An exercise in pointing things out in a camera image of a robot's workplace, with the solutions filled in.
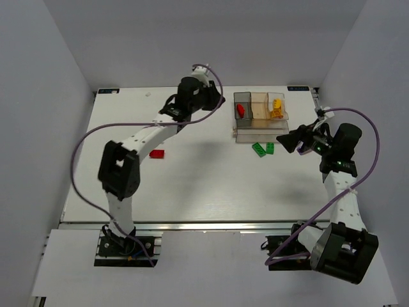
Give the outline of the red long lego brick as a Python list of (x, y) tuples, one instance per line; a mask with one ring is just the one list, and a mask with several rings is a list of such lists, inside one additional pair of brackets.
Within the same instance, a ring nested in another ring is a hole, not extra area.
[(241, 104), (236, 105), (236, 112), (240, 119), (245, 117), (245, 108)]

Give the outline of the yellow square lego brick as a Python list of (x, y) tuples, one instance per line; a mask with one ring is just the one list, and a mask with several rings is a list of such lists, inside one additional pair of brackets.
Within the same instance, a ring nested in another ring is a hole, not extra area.
[(284, 118), (284, 113), (282, 109), (273, 109), (271, 112), (271, 118), (281, 119)]

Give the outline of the yellow rounded lego brick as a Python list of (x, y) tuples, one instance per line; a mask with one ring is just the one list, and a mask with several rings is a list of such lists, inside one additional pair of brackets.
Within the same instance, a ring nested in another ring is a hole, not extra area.
[(282, 100), (279, 98), (276, 98), (273, 100), (273, 109), (282, 109)]

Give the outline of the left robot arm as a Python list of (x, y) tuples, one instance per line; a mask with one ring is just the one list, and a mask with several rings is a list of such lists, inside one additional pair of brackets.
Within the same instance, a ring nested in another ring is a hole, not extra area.
[(204, 82), (198, 77), (184, 77), (152, 125), (143, 127), (123, 141), (109, 141), (105, 145), (98, 179), (106, 193), (112, 216), (110, 232), (119, 238), (135, 235), (132, 197), (141, 182), (140, 165), (144, 158), (186, 127), (195, 112), (214, 111), (224, 101), (212, 80)]

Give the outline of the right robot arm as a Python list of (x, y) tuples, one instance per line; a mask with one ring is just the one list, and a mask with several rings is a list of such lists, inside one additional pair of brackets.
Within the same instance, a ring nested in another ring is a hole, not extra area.
[(353, 161), (362, 131), (342, 123), (335, 135), (327, 124), (301, 125), (277, 141), (289, 152), (313, 151), (321, 157), (320, 172), (331, 209), (330, 223), (320, 228), (314, 221), (294, 224), (287, 242), (297, 242), (308, 252), (310, 268), (358, 285), (364, 278), (379, 246), (360, 216)]

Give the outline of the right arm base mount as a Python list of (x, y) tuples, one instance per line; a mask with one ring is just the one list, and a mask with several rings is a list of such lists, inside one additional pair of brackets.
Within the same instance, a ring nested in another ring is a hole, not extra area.
[[(276, 249), (281, 247), (290, 235), (301, 227), (302, 223), (295, 223), (291, 228), (276, 228), (268, 230), (265, 234), (265, 240), (261, 243), (260, 249), (267, 252), (269, 257)], [(302, 254), (307, 253), (307, 249), (293, 239), (284, 246), (273, 258), (274, 264), (268, 266), (269, 271), (311, 271), (310, 256)]]

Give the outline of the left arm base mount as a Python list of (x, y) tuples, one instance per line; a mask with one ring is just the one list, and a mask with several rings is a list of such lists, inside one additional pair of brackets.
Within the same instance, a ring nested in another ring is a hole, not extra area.
[(106, 236), (102, 230), (96, 247), (95, 267), (137, 267), (153, 268), (156, 266), (161, 252), (161, 237), (137, 236), (146, 250), (129, 238)]

